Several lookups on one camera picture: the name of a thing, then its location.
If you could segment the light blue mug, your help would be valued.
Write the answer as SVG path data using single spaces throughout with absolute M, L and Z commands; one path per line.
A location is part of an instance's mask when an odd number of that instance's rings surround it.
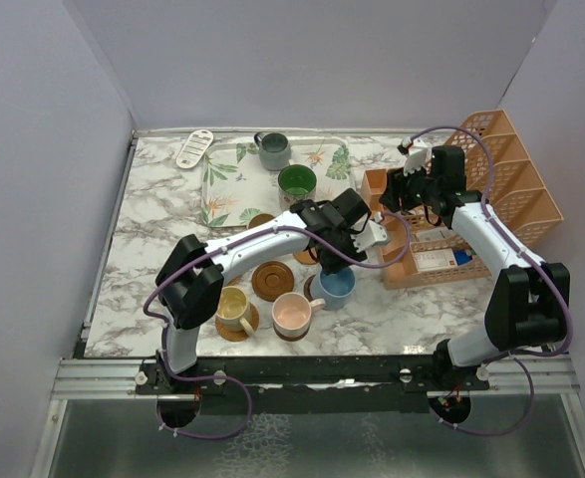
M 336 311 L 345 307 L 355 287 L 356 277 L 350 268 L 333 274 L 321 271 L 312 280 L 310 295 L 314 300 L 323 299 L 325 310 Z

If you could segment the tan brown mug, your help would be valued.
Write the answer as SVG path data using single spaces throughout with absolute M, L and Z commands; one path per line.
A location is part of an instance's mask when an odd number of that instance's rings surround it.
M 274 219 L 274 216 L 271 214 L 259 213 L 249 220 L 249 222 L 247 224 L 247 229 L 256 228 L 256 227 L 261 226 L 261 225 L 263 225 L 263 224 L 265 224 L 273 219 Z

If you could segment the grey blue mug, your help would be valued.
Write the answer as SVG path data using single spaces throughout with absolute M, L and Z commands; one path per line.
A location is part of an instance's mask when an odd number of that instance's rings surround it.
M 258 132 L 253 137 L 261 165 L 269 171 L 280 171 L 289 165 L 291 146 L 280 132 Z

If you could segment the pink mug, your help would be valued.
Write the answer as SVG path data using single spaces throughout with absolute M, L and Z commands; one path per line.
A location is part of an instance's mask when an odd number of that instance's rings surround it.
M 310 329 L 313 314 L 324 307 L 323 299 L 310 302 L 298 293 L 283 294 L 272 306 L 273 327 L 285 335 L 302 334 Z

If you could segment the dark walnut coaster front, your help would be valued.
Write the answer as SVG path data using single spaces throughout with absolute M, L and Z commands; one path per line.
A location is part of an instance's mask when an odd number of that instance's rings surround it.
M 305 338 L 308 333 L 310 332 L 310 330 L 306 330 L 304 331 L 302 334 L 298 334 L 298 335 L 285 335 L 283 333 L 281 333 L 279 330 L 274 329 L 275 334 L 277 335 L 277 337 L 279 337 L 281 340 L 286 341 L 286 342 L 297 342 L 302 340 L 303 338 Z

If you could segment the dark walnut coaster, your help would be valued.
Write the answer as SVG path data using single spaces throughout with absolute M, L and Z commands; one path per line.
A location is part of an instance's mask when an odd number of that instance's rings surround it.
M 309 278 L 307 278 L 307 280 L 304 283 L 304 287 L 303 287 L 304 297 L 310 302 L 312 302 L 314 300 L 313 296 L 311 294 L 311 286 L 312 286 L 312 282 L 313 282 L 315 277 L 316 277 L 316 275 L 314 274 L 314 275 L 310 276 Z
M 298 335 L 285 335 L 283 333 L 281 333 L 279 330 L 274 329 L 275 334 L 277 335 L 277 337 L 279 337 L 281 340 L 286 341 L 286 342 L 297 342 L 302 340 L 303 338 L 305 338 L 308 333 L 310 332 L 310 330 L 306 330 L 304 331 L 302 334 L 298 334 Z

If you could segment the yellow mug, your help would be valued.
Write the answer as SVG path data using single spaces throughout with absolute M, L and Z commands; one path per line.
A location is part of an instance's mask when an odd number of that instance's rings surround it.
M 228 286 L 221 290 L 216 317 L 224 328 L 230 332 L 241 332 L 247 336 L 254 334 L 248 297 L 238 287 Z

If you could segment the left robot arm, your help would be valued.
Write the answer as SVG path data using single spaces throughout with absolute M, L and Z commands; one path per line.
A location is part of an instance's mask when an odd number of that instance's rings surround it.
M 332 201 L 298 201 L 279 216 L 233 236 L 206 242 L 193 234 L 181 238 L 148 298 L 159 300 L 167 311 L 158 380 L 174 393 L 190 387 L 199 327 L 215 315 L 229 281 L 264 262 L 311 248 L 327 274 L 360 264 L 368 250 L 388 239 L 381 219 L 348 188 Z

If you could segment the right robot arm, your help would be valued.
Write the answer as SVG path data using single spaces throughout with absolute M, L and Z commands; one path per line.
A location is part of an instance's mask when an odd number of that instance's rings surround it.
M 416 154 L 387 173 L 380 202 L 392 212 L 418 206 L 436 215 L 460 236 L 495 279 L 481 327 L 442 345 L 446 356 L 431 365 L 440 388 L 463 382 L 467 367 L 510 353 L 536 354 L 555 344 L 564 353 L 573 337 L 568 307 L 570 274 L 561 263 L 548 263 L 527 249 L 495 215 L 478 190 L 466 186 L 464 152 L 436 146 L 425 166 Z

